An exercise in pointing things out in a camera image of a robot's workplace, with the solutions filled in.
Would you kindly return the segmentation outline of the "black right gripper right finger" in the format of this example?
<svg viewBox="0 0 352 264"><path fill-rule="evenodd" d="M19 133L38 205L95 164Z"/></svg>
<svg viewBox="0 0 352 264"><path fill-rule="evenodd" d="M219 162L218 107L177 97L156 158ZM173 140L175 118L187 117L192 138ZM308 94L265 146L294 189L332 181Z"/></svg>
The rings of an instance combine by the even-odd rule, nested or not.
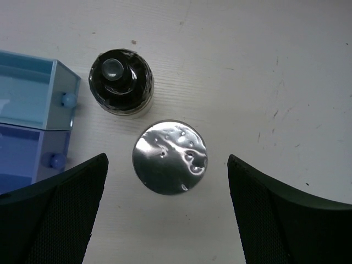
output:
<svg viewBox="0 0 352 264"><path fill-rule="evenodd" d="M308 194L235 155L230 196L246 263L351 263L351 205Z"/></svg>

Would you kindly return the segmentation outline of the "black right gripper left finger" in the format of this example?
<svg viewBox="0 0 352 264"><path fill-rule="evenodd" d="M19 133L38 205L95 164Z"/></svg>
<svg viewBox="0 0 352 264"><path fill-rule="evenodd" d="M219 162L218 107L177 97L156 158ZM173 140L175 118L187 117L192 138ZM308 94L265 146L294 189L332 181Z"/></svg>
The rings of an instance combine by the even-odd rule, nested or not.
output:
<svg viewBox="0 0 352 264"><path fill-rule="evenodd" d="M108 172L101 153L1 195L1 263L82 263Z"/></svg>

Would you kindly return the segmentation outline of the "silver-lid shaker bottle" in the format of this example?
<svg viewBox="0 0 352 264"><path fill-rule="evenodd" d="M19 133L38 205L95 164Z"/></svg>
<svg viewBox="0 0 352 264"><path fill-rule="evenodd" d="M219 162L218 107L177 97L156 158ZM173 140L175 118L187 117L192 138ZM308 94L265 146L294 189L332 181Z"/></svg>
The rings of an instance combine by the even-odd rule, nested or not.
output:
<svg viewBox="0 0 352 264"><path fill-rule="evenodd" d="M134 171L151 191L167 196L193 189L204 177L208 154L204 139L177 120L153 123L136 140Z"/></svg>

